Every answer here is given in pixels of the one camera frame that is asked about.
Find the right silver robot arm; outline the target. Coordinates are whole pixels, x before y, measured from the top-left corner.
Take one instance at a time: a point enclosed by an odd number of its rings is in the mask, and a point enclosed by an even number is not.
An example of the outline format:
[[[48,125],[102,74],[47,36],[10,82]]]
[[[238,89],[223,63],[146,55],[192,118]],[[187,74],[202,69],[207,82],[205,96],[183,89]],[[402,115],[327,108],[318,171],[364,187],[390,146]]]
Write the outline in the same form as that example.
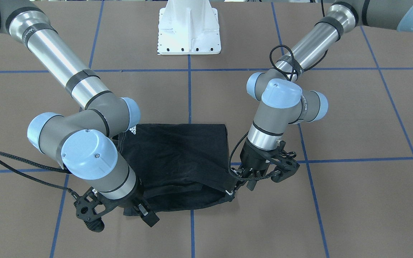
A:
[[[104,229],[102,216],[116,207],[131,208],[149,226],[156,224],[159,217],[143,197],[141,180],[111,140],[135,129],[141,118],[137,103],[116,97],[31,1],[0,0],[0,33],[34,54],[82,108],[71,116],[42,113],[27,129],[31,144],[59,164],[57,172],[71,173],[90,185],[83,195],[66,188],[74,198],[76,216],[94,232]]]

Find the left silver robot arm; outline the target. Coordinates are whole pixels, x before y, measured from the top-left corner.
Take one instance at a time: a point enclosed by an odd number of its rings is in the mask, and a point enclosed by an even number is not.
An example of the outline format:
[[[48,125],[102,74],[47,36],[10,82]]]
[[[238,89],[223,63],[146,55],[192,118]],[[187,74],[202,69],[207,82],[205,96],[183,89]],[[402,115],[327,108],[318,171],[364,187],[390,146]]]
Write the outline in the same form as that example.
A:
[[[241,165],[228,173],[234,186],[226,194],[234,196],[241,186],[253,190],[259,180],[270,178],[281,182],[299,168],[295,152],[285,151],[283,134],[288,125],[311,123],[322,119],[328,111],[325,95],[303,90],[296,81],[318,65],[329,47],[358,26],[413,32],[413,0],[337,0],[294,47],[278,45],[269,53],[271,68],[252,74],[247,93],[259,102],[250,129],[240,139],[243,148]],[[287,53],[276,61],[277,48]]]

